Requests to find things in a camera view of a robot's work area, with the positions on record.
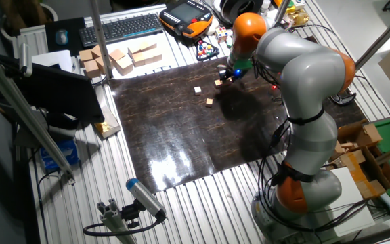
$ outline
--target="orange cap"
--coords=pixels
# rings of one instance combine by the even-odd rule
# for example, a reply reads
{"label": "orange cap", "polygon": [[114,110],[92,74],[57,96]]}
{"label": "orange cap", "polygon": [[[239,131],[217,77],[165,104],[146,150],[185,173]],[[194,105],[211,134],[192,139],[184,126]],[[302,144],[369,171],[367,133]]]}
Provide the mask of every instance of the orange cap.
{"label": "orange cap", "polygon": [[279,202],[293,213],[306,214],[308,212],[308,205],[300,181],[294,181],[288,176],[285,181],[278,186],[276,196]]}
{"label": "orange cap", "polygon": [[266,32],[267,25],[263,17],[250,12],[240,14],[233,25],[233,50],[237,53],[253,52]]}
{"label": "orange cap", "polygon": [[343,54],[342,52],[340,52],[338,50],[335,50],[335,49],[333,49],[333,50],[335,52],[337,52],[343,58],[344,65],[345,65],[344,85],[340,91],[340,92],[343,92],[347,89],[347,87],[349,87],[351,82],[353,82],[353,78],[355,77],[355,72],[356,72],[356,66],[355,66],[355,62],[349,56],[347,56],[346,54]]}

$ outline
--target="orange handheld controller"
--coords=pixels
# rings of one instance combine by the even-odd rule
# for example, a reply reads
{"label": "orange handheld controller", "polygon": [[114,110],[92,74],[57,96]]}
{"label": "orange handheld controller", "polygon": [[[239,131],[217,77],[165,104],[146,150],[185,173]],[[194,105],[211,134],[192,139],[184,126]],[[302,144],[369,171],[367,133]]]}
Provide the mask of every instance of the orange handheld controller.
{"label": "orange handheld controller", "polygon": [[159,18],[166,27],[178,35],[197,38],[210,26],[213,15],[199,3],[181,0],[161,11]]}

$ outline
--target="dark wooden board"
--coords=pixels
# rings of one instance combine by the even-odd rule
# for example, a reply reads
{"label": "dark wooden board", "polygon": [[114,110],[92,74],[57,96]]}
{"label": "dark wooden board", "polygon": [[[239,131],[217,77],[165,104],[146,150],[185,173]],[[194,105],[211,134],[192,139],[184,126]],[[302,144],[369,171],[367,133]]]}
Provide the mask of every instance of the dark wooden board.
{"label": "dark wooden board", "polygon": [[[252,71],[215,89],[218,64],[225,58],[111,81],[136,176],[152,192],[285,149],[280,143],[266,151],[286,118],[284,107],[272,100],[279,90]],[[202,93],[195,96],[198,86]],[[212,108],[206,108],[207,98],[214,98]],[[323,104],[338,126],[365,118],[355,103],[340,107],[326,99]]]}

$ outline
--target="black keyboard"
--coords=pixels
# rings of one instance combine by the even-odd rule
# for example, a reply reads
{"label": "black keyboard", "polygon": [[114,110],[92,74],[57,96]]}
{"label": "black keyboard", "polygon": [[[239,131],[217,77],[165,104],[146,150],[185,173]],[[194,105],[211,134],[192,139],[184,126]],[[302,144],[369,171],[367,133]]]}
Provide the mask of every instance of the black keyboard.
{"label": "black keyboard", "polygon": [[[125,20],[103,24],[102,27],[106,43],[142,37],[163,30],[157,14],[127,18]],[[81,36],[84,47],[91,47],[98,44],[94,27],[80,29],[79,35]]]}

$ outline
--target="small wooden cube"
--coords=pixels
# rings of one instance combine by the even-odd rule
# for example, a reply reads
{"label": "small wooden cube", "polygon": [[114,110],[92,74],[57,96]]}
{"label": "small wooden cube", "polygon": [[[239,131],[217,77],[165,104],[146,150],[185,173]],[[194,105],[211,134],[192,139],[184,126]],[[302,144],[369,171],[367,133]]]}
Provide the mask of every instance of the small wooden cube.
{"label": "small wooden cube", "polygon": [[[95,61],[97,62],[97,65],[99,66],[99,69],[100,69],[100,72],[102,72],[102,74],[105,74],[105,65],[103,63],[103,57],[99,57],[99,58],[96,58]],[[111,63],[111,68],[114,68],[114,65],[111,60],[109,60],[109,63]]]}
{"label": "small wooden cube", "polygon": [[148,50],[154,49],[156,47],[157,47],[157,43],[144,41],[139,45],[134,45],[134,46],[129,47],[127,49],[129,51],[129,56],[131,56],[131,58],[133,58],[133,54],[148,51]]}
{"label": "small wooden cube", "polygon": [[102,56],[102,53],[100,52],[100,47],[99,45],[96,45],[92,50],[91,52],[93,53],[93,58],[99,58],[100,56]]}
{"label": "small wooden cube", "polygon": [[212,98],[207,98],[206,100],[206,107],[211,108],[213,105],[213,99]]}
{"label": "small wooden cube", "polygon": [[81,61],[81,64],[85,66],[84,63],[86,61],[93,60],[93,53],[91,52],[91,50],[79,51],[79,60]]}
{"label": "small wooden cube", "polygon": [[152,64],[154,62],[154,52],[153,50],[142,52],[142,55],[144,57],[144,64]]}
{"label": "small wooden cube", "polygon": [[162,60],[163,55],[162,55],[162,52],[158,48],[152,49],[151,52],[153,53],[153,57],[154,57],[153,62],[158,62],[158,61]]}
{"label": "small wooden cube", "polygon": [[89,78],[95,78],[100,76],[100,69],[98,63],[95,60],[86,61],[84,65],[85,71],[87,71],[87,76]]}
{"label": "small wooden cube", "polygon": [[124,54],[120,49],[115,49],[114,51],[112,51],[109,56],[111,57],[112,61],[114,62],[117,62],[119,61],[121,58],[123,58],[124,56],[126,56],[126,54]]}
{"label": "small wooden cube", "polygon": [[222,81],[220,79],[215,81],[215,87],[216,89],[220,88],[223,85]]}
{"label": "small wooden cube", "polygon": [[135,67],[143,66],[146,64],[143,53],[133,54],[132,58],[133,58],[133,65]]}
{"label": "small wooden cube", "polygon": [[116,62],[115,69],[120,73],[120,75],[127,75],[133,71],[132,60],[129,57],[121,58]]}
{"label": "small wooden cube", "polygon": [[201,95],[201,87],[195,87],[194,90],[195,90],[195,96]]}

